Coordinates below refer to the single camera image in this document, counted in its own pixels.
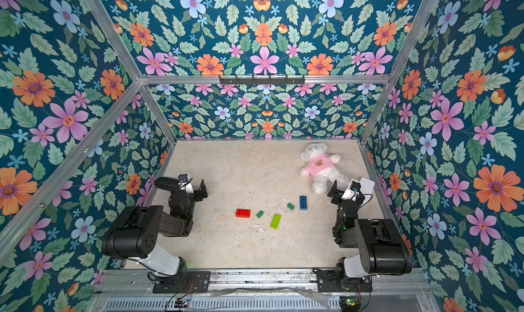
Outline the blue lego brick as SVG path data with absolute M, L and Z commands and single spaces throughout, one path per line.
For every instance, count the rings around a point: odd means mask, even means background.
M 301 195 L 300 196 L 299 205 L 300 205 L 300 210 L 307 210 L 308 209 L 307 196 L 305 196 L 305 195 Z

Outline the red lego brick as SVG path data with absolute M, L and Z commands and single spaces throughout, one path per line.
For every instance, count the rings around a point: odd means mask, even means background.
M 249 219 L 251 217 L 251 211 L 249 209 L 237 209 L 236 217 L 241 219 Z

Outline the lime green lego brick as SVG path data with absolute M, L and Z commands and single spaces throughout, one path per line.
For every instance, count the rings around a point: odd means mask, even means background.
M 281 215 L 279 214 L 273 215 L 273 218 L 270 223 L 270 228 L 273 230 L 277 230 L 279 228 L 280 222 L 281 222 Z

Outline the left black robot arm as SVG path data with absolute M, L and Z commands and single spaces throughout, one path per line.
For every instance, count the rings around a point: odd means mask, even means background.
M 165 212 L 162 206 L 125 208 L 102 241 L 102 253 L 136 262 L 157 277 L 182 277 L 187 270 L 186 262 L 169 253 L 157 239 L 160 234 L 173 238 L 189 236 L 195 204 L 208 197 L 206 184 L 201 181 L 194 188 L 192 179 L 181 174 L 178 178 L 157 178 L 154 186 L 170 193 L 170 211 Z

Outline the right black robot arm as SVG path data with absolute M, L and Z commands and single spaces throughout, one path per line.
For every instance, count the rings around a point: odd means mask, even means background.
M 334 182 L 327 196 L 337 206 L 332 229 L 334 242 L 343 249 L 357 249 L 353 257 L 339 260 L 337 281 L 353 281 L 372 276 L 400 276 L 412 271 L 412 255 L 391 219 L 362 219 L 358 213 L 371 201 L 373 183 L 351 181 L 341 190 Z

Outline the white teddy bear pink shirt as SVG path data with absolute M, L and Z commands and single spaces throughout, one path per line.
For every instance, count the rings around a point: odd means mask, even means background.
M 350 178 L 337 167 L 341 162 L 339 154 L 328 154 L 327 145 L 313 143 L 308 145 L 300 154 L 300 159 L 305 163 L 301 168 L 301 177 L 312 178 L 312 191 L 315 194 L 326 194 L 328 185 L 336 182 L 338 189 L 346 189 L 350 185 Z

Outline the black oval case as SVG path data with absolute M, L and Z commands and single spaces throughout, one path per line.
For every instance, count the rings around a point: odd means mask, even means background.
M 180 189 L 179 181 L 177 178 L 159 177 L 155 179 L 154 185 L 157 189 L 161 189 L 168 192 L 174 192 Z

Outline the white rectangular box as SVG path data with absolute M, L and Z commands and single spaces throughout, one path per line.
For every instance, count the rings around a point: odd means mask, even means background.
M 351 179 L 349 186 L 342 195 L 342 200 L 352 200 L 364 204 L 373 197 L 375 183 L 368 178 Z

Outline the black hook rail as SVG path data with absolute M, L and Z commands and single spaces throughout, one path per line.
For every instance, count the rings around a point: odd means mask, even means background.
M 221 85 L 302 85 L 306 83 L 305 77 L 298 76 L 219 76 Z

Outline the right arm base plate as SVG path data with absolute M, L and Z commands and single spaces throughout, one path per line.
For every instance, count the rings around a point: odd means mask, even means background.
M 372 280 L 369 277 L 349 278 L 342 271 L 319 268 L 314 268 L 312 272 L 317 277 L 317 290 L 320 293 L 373 291 Z

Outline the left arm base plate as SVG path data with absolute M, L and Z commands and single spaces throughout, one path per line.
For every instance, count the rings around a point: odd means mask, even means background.
M 182 271 L 174 276 L 149 272 L 147 278 L 154 282 L 154 294 L 206 293 L 210 285 L 209 271 Z

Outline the aluminium front rail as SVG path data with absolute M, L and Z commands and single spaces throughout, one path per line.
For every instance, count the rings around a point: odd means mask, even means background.
M 145 270 L 109 271 L 88 311 L 439 311 L 419 268 L 332 286 L 311 268 L 209 269 L 186 289 L 159 288 Z

